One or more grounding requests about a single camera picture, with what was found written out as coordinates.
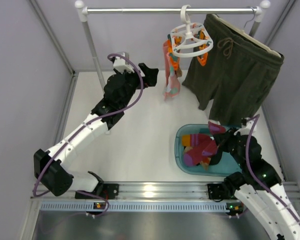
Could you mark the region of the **black sock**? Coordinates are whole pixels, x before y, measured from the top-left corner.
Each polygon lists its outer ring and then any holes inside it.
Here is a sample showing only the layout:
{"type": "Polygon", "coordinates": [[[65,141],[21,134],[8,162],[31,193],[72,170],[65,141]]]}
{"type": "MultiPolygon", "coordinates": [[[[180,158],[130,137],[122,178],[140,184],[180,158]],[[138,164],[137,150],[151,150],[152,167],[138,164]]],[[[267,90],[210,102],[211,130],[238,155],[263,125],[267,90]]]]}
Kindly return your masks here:
{"type": "Polygon", "coordinates": [[[209,166],[215,166],[219,164],[219,162],[222,159],[223,151],[219,148],[217,149],[217,152],[214,155],[209,156],[209,166]]]}

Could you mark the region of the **pink patterned sock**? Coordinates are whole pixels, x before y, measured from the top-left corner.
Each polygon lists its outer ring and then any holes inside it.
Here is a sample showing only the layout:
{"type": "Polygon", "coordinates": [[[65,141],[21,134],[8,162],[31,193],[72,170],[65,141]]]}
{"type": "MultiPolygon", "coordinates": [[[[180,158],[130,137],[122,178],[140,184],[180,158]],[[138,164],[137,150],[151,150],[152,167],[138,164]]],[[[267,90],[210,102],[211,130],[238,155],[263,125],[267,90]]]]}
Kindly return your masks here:
{"type": "Polygon", "coordinates": [[[224,134],[227,130],[222,125],[208,121],[208,129],[212,135],[224,134]]]}
{"type": "Polygon", "coordinates": [[[164,42],[162,50],[164,54],[165,64],[165,88],[164,88],[164,100],[172,99],[180,93],[181,84],[178,80],[176,71],[171,63],[171,56],[168,51],[168,40],[164,42]]]}

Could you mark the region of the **brown argyle sock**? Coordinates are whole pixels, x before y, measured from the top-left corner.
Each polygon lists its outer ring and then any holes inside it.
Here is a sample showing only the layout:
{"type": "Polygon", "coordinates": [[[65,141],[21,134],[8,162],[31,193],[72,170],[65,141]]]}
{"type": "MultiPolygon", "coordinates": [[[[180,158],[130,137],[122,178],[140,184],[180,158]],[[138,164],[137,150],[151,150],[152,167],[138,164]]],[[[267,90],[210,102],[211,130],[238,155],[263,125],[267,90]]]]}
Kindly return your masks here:
{"type": "Polygon", "coordinates": [[[183,151],[183,162],[187,167],[195,167],[197,165],[205,170],[209,168],[209,156],[203,156],[203,150],[193,147],[185,147],[183,151]]]}
{"type": "Polygon", "coordinates": [[[182,72],[180,66],[178,66],[177,70],[175,70],[175,75],[176,75],[177,78],[182,77],[183,72],[182,72]]]}

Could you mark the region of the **maroon purple sock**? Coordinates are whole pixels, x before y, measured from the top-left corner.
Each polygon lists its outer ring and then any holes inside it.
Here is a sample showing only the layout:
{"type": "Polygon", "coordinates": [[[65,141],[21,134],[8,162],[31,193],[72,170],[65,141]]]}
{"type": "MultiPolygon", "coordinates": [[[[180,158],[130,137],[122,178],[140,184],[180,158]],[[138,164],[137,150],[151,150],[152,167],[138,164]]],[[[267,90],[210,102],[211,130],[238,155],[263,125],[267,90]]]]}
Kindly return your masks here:
{"type": "Polygon", "coordinates": [[[216,142],[212,139],[206,140],[193,147],[183,155],[183,162],[187,167],[193,167],[200,163],[209,166],[211,159],[218,152],[216,142]]]}
{"type": "Polygon", "coordinates": [[[186,134],[181,137],[181,144],[184,147],[198,148],[205,150],[209,147],[214,147],[214,140],[207,134],[194,133],[186,134]]]}

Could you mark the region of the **white clip sock hanger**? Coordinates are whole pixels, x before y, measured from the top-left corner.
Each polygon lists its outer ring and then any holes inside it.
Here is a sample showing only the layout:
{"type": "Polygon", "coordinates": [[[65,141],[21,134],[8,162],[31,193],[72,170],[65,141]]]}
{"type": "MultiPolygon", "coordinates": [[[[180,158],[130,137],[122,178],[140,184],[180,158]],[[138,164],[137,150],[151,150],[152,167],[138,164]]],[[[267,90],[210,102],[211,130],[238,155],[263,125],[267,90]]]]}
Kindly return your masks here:
{"type": "Polygon", "coordinates": [[[214,47],[214,41],[204,25],[191,22],[187,13],[189,7],[189,4],[181,7],[180,19],[183,24],[172,29],[167,37],[167,59],[175,70],[181,58],[196,58],[201,66],[205,66],[209,51],[214,47]]]}

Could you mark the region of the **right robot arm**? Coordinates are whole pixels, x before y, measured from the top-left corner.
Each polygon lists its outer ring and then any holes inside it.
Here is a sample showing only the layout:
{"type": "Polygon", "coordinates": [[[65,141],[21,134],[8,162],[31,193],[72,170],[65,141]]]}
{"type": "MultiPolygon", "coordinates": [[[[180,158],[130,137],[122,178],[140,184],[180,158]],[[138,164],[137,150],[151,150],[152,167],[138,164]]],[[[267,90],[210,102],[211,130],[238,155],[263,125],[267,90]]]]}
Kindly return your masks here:
{"type": "Polygon", "coordinates": [[[240,171],[228,175],[221,183],[210,183],[209,198],[239,200],[272,240],[300,240],[300,216],[277,171],[262,158],[262,147],[256,138],[236,133],[233,128],[214,134],[213,138],[218,151],[229,153],[240,171]]]}

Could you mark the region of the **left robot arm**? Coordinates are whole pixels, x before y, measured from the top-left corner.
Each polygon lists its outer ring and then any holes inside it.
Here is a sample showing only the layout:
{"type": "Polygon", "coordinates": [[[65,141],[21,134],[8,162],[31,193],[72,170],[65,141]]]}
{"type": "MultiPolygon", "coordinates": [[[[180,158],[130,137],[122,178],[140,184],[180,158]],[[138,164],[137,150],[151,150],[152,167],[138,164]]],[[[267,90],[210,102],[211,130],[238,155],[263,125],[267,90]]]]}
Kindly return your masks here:
{"type": "Polygon", "coordinates": [[[67,191],[94,195],[102,192],[104,181],[96,173],[69,171],[69,167],[90,143],[118,123],[136,90],[156,86],[159,70],[145,63],[139,63],[138,67],[139,72],[115,70],[103,88],[103,98],[86,119],[58,144],[35,152],[34,176],[49,193],[58,197],[67,191]]]}

